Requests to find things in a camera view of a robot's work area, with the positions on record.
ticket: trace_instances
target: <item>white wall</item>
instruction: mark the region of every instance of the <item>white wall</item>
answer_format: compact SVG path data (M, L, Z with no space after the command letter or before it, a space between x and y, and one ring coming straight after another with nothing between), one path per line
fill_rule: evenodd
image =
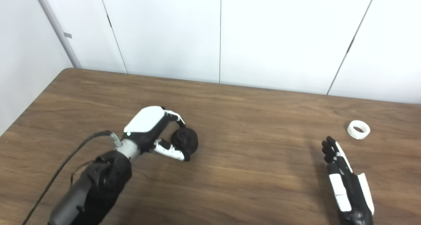
M420 0L373 0L329 94L421 104L420 17Z
M83 69L126 73L102 0L42 0ZM64 32L72 38L64 37Z
M370 0L222 0L221 83L326 94Z
M220 0L104 0L127 71L219 82Z
M0 135L68 67L38 0L0 0Z

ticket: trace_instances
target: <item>cabinet door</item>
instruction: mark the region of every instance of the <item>cabinet door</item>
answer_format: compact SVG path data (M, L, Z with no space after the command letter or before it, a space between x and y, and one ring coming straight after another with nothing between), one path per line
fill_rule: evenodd
M421 104L420 0L373 0L330 95Z
M101 0L42 0L83 69L126 72Z
M103 0L129 73L219 81L220 0Z
M222 0L221 83L326 94L370 0Z

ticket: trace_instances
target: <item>white ring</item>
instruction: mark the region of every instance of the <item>white ring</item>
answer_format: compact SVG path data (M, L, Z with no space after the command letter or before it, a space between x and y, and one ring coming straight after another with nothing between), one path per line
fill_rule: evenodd
M356 129L354 129L354 127L361 129L362 132L357 131ZM370 127L364 121L353 120L351 121L351 123L349 123L348 134L352 138L363 139L363 138L366 138L369 133L370 133Z

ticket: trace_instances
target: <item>wooden table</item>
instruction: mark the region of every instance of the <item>wooden table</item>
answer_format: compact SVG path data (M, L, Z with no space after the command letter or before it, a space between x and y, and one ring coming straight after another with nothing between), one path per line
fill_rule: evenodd
M63 159L88 135L149 105L199 135L190 162L144 154L104 225L336 225L321 141L331 135L365 172L376 225L421 223L421 106L81 69L64 70L0 138L0 224L20 224ZM371 127L364 140L346 126ZM175 123L164 137L177 128ZM28 224L44 225L77 165L111 150L88 143Z

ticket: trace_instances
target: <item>robotic arm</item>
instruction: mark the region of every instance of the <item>robotic arm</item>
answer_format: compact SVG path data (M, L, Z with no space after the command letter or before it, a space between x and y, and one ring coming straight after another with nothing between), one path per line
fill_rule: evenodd
M342 225L374 225L374 204L365 174L355 175L341 146L328 136L322 142Z
M170 143L159 135L171 121L180 129ZM115 149L98 156L56 205L49 225L98 225L131 178L131 163L139 155L155 150L187 162L198 147L196 133L186 128L183 118L158 106L143 108L124 128L122 139L114 137L114 142Z

